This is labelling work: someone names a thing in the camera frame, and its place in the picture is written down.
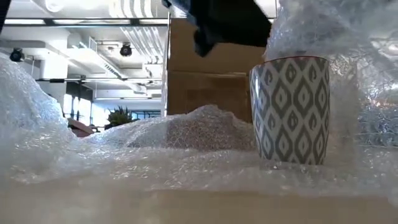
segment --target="window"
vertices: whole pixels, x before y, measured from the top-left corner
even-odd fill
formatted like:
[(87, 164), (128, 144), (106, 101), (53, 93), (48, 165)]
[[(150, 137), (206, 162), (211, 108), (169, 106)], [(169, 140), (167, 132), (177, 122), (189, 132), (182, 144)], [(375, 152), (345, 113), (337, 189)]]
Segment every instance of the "window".
[(108, 121), (109, 114), (110, 114), (109, 110), (99, 107), (96, 104), (93, 104), (91, 115), (93, 117), (94, 126), (103, 127), (109, 124)]
[(66, 118), (70, 118), (72, 114), (72, 96), (69, 94), (65, 94), (63, 96), (63, 113)]
[(133, 119), (156, 118), (160, 116), (160, 111), (132, 111)]
[(63, 113), (66, 118), (79, 120), (85, 125), (91, 124), (91, 101), (73, 97), (72, 95), (65, 94), (63, 96)]
[(86, 99), (80, 99), (79, 102), (79, 121), (85, 125), (91, 124), (91, 101)]

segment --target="black object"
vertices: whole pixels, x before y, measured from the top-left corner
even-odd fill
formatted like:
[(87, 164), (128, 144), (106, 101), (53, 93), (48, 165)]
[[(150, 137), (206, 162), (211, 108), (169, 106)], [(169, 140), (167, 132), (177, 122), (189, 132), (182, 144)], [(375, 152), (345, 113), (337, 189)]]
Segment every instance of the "black object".
[(7, 12), (10, 7), (10, 3), (12, 0), (2, 0), (0, 1), (0, 33), (2, 31), (2, 27), (4, 25), (4, 21), (6, 20)]
[(198, 27), (195, 52), (205, 57), (217, 43), (265, 47), (272, 24), (253, 0), (162, 0)]
[(65, 79), (64, 78), (52, 78), (49, 81), (50, 83), (64, 83)]
[(13, 62), (23, 62), (25, 60), (25, 55), (22, 53), (22, 49), (14, 48), (10, 54), (10, 60)]
[(130, 57), (132, 54), (132, 50), (130, 47), (130, 43), (123, 44), (123, 47), (120, 49), (120, 54), (123, 57)]

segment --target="spotlight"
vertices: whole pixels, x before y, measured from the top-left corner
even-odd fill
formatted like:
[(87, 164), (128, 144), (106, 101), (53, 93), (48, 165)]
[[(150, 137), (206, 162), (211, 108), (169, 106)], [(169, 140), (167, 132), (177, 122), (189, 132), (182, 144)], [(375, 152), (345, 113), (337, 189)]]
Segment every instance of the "spotlight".
[(23, 62), (25, 60), (25, 55), (22, 53), (22, 49), (14, 48), (10, 55), (10, 60), (13, 62)]
[(132, 54), (130, 43), (123, 44), (123, 47), (120, 49), (120, 54), (123, 57), (129, 57)]

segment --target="patterned cup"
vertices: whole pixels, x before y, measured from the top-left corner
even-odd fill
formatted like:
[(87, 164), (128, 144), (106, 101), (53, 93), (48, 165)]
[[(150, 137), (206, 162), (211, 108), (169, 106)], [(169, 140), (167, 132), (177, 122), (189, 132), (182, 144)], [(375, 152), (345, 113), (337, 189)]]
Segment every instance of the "patterned cup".
[(322, 164), (329, 135), (328, 60), (289, 57), (250, 74), (254, 132), (262, 158)]

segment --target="potted plant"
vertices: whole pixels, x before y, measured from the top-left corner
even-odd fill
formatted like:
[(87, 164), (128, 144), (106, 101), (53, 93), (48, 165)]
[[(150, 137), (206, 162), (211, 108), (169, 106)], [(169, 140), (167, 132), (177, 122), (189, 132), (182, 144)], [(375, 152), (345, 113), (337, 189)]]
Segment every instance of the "potted plant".
[(114, 109), (114, 111), (109, 114), (109, 124), (105, 126), (105, 130), (137, 120), (138, 119), (132, 118), (132, 112), (129, 111), (127, 107), (123, 109), (122, 106), (118, 106), (118, 109)]

